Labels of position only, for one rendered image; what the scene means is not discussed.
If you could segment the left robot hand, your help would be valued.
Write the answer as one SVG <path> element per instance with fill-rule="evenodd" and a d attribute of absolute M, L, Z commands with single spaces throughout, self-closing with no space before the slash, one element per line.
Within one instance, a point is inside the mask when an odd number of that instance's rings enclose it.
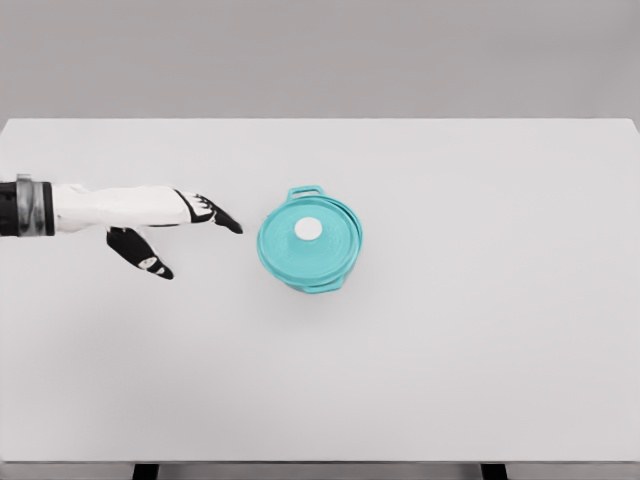
<path fill-rule="evenodd" d="M 99 193 L 96 221 L 107 226 L 106 243 L 139 270 L 174 278 L 139 227 L 165 228 L 212 222 L 235 234 L 243 228 L 209 198 L 166 186 L 107 189 Z"/>

